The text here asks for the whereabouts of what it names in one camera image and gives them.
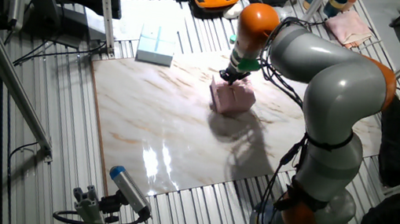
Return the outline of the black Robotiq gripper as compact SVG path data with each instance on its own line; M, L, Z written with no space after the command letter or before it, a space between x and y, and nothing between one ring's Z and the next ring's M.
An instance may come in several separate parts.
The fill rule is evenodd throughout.
M232 63L229 63L226 69L219 71L220 78L227 83L231 83L231 87L236 87L239 83L237 80L242 80L244 77L249 76L249 71L240 70Z

